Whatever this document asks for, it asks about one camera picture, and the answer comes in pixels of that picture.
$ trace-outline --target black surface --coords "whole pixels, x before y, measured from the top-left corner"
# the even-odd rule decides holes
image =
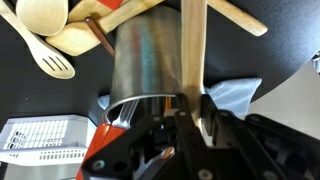
[[[70,1],[70,7],[76,4]],[[261,77],[254,99],[295,73],[320,48],[320,1],[232,0],[269,28],[254,37],[208,8],[205,85],[241,77]],[[179,1],[166,3],[179,7]],[[108,35],[114,38],[115,32]],[[20,35],[0,18],[0,119],[80,114],[101,122],[97,97],[109,93],[113,60],[101,45],[67,58],[76,69],[71,80],[45,74]]]

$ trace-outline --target orange part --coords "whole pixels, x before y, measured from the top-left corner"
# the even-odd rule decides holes
[[[117,139],[126,130],[112,126],[110,124],[101,124],[97,127],[97,130],[92,138],[88,151],[83,159],[85,162],[92,155],[97,153],[100,149]],[[78,171],[76,180],[83,180],[81,170]]]
[[[98,0],[98,1],[112,10],[118,9],[122,3],[122,0]]]

